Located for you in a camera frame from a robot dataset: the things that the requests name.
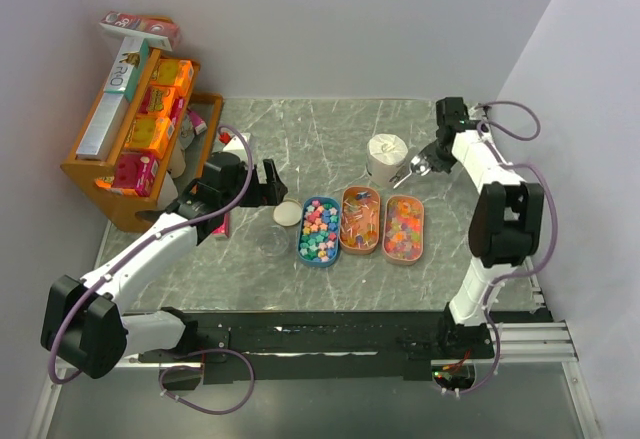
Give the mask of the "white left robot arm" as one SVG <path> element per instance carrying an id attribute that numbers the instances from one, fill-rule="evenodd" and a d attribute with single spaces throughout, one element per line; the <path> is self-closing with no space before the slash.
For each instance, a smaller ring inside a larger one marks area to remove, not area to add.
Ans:
<path id="1" fill-rule="evenodd" d="M 236 207 L 276 206 L 288 189 L 273 160 L 263 162 L 261 182 L 251 161 L 214 152 L 200 177 L 159 212 L 152 227 L 125 250 L 80 279 L 63 275 L 51 286 L 41 345 L 49 351 L 55 383 L 56 361 L 97 379 L 121 358 L 164 350 L 174 360 L 190 359 L 198 348 L 196 319 L 172 307 L 127 315 L 127 310 L 159 273 L 211 236 Z"/>

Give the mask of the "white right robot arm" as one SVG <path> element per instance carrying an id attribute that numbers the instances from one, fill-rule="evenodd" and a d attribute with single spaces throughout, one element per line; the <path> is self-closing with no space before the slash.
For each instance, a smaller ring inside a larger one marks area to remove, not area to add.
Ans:
<path id="1" fill-rule="evenodd" d="M 459 164 L 478 192 L 468 230 L 472 259 L 437 333 L 439 350 L 456 358 L 485 340 L 499 289 L 520 277 L 520 267 L 537 252 L 545 194 L 505 161 L 489 126 L 470 116 L 461 97 L 438 100 L 435 113 L 436 138 L 421 151 L 427 170 L 450 173 Z"/>

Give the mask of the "silver metal scoop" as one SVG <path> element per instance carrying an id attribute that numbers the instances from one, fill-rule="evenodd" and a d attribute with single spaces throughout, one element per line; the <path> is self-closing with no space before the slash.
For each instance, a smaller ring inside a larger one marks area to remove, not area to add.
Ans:
<path id="1" fill-rule="evenodd" d="M 431 171 L 431 166 L 424 153 L 418 153 L 411 158 L 407 165 L 400 170 L 393 179 L 393 188 L 399 188 L 412 176 L 423 177 Z"/>

